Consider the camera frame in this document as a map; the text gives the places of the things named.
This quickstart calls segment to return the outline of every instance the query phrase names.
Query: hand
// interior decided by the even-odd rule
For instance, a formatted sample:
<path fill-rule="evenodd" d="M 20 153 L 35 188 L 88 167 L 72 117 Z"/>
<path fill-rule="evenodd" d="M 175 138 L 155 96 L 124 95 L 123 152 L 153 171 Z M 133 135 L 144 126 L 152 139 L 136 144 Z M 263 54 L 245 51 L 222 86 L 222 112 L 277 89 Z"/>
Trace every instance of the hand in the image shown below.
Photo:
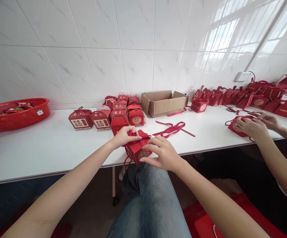
<path fill-rule="evenodd" d="M 267 114 L 263 111 L 253 111 L 248 112 L 248 114 L 257 117 L 266 124 L 267 128 L 273 131 L 277 131 L 281 128 L 281 125 L 278 122 L 278 117 L 275 115 Z"/>
<path fill-rule="evenodd" d="M 135 133 L 137 136 L 128 136 L 129 132 Z M 134 126 L 122 127 L 110 141 L 113 143 L 114 147 L 117 149 L 131 141 L 141 140 L 142 137 L 139 136 L 136 128 Z"/>
<path fill-rule="evenodd" d="M 184 160 L 177 154 L 172 144 L 161 136 L 156 136 L 148 141 L 148 144 L 142 147 L 156 153 L 157 159 L 142 157 L 141 162 L 153 165 L 159 169 L 176 172 Z"/>
<path fill-rule="evenodd" d="M 259 119 L 237 118 L 235 127 L 255 140 L 270 137 L 266 125 Z"/>

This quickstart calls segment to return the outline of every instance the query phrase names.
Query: white tile wall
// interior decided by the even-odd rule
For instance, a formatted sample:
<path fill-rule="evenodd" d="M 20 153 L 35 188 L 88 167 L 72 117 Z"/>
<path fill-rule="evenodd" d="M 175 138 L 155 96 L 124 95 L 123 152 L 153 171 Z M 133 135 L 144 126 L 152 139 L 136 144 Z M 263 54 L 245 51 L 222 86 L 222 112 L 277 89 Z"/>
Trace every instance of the white tile wall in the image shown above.
<path fill-rule="evenodd" d="M 284 2 L 0 0 L 0 102 L 46 97 L 63 109 L 120 92 L 192 95 L 246 85 L 233 80 L 247 66 L 275 80 L 287 73 L 287 5 L 262 39 Z"/>

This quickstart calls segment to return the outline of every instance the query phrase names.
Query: electrical outlet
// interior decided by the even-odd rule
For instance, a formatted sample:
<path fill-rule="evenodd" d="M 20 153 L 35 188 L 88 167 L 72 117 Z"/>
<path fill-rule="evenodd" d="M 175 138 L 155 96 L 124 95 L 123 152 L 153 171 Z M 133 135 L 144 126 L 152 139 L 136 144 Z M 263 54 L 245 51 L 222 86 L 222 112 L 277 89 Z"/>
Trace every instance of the electrical outlet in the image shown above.
<path fill-rule="evenodd" d="M 253 77 L 252 72 L 239 72 L 235 78 L 235 81 L 237 81 L 237 82 L 250 81 L 252 77 Z"/>

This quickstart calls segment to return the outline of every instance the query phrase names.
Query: red stool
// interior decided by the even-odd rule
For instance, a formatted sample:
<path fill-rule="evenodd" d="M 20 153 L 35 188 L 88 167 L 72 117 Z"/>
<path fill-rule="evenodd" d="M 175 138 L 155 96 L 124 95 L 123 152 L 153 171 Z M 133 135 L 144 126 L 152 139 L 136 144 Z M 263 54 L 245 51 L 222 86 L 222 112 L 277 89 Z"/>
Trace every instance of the red stool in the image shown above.
<path fill-rule="evenodd" d="M 231 198 L 248 213 L 263 229 L 274 238 L 287 238 L 278 228 L 271 224 L 249 201 L 244 193 L 232 194 Z M 222 233 L 214 226 L 209 215 L 200 203 L 193 204 L 183 210 L 186 223 L 193 238 L 224 238 Z"/>

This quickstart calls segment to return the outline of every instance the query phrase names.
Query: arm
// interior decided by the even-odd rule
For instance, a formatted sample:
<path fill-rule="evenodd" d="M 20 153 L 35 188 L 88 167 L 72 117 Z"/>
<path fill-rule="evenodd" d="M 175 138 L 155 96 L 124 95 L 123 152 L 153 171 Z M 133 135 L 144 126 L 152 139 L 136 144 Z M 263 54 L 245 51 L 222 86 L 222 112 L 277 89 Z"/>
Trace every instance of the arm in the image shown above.
<path fill-rule="evenodd" d="M 270 138 L 267 127 L 261 120 L 244 120 L 245 122 L 239 117 L 236 126 L 254 138 L 270 172 L 287 194 L 287 159 Z"/>
<path fill-rule="evenodd" d="M 280 125 L 276 115 L 267 114 L 263 111 L 253 111 L 248 114 L 257 117 L 257 119 L 261 120 L 268 129 L 277 132 L 279 135 L 287 139 L 287 128 Z"/>
<path fill-rule="evenodd" d="M 159 157 L 156 160 L 144 157 L 140 161 L 176 173 L 191 189 L 211 220 L 225 237 L 269 237 L 230 197 L 178 156 L 167 139 L 156 136 L 150 139 L 143 148 L 151 150 Z"/>
<path fill-rule="evenodd" d="M 139 136 L 128 136 L 129 131 L 138 135 L 134 126 L 123 127 L 113 139 L 46 190 L 2 238 L 51 237 L 57 223 L 84 191 L 110 153 L 130 141 L 141 139 Z"/>

